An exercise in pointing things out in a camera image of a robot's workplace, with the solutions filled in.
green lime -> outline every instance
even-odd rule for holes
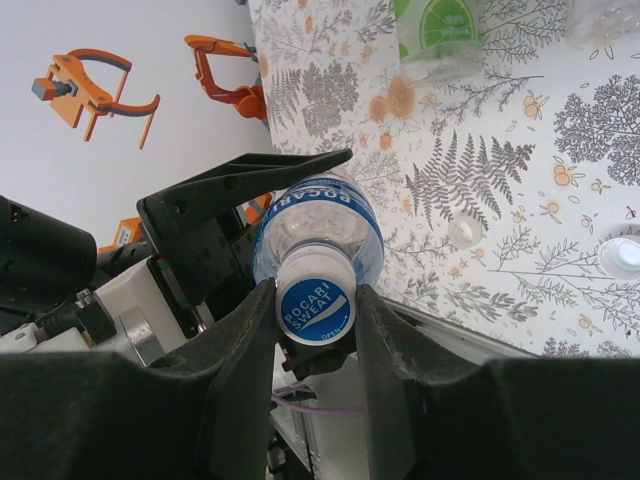
[[[422,48],[476,40],[473,15],[464,0],[432,0],[420,21]]]
[[[400,59],[409,56],[409,50],[404,45],[400,44]]]
[[[409,0],[393,0],[393,9],[396,12],[396,18],[400,18],[400,15],[404,13],[408,6]]]

patterned tablecloth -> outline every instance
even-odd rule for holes
[[[389,0],[251,0],[273,143],[350,147],[385,237],[378,291],[536,354],[640,353],[640,43],[574,50],[564,0],[486,0],[476,77],[411,88]],[[459,212],[484,225],[456,249]]]

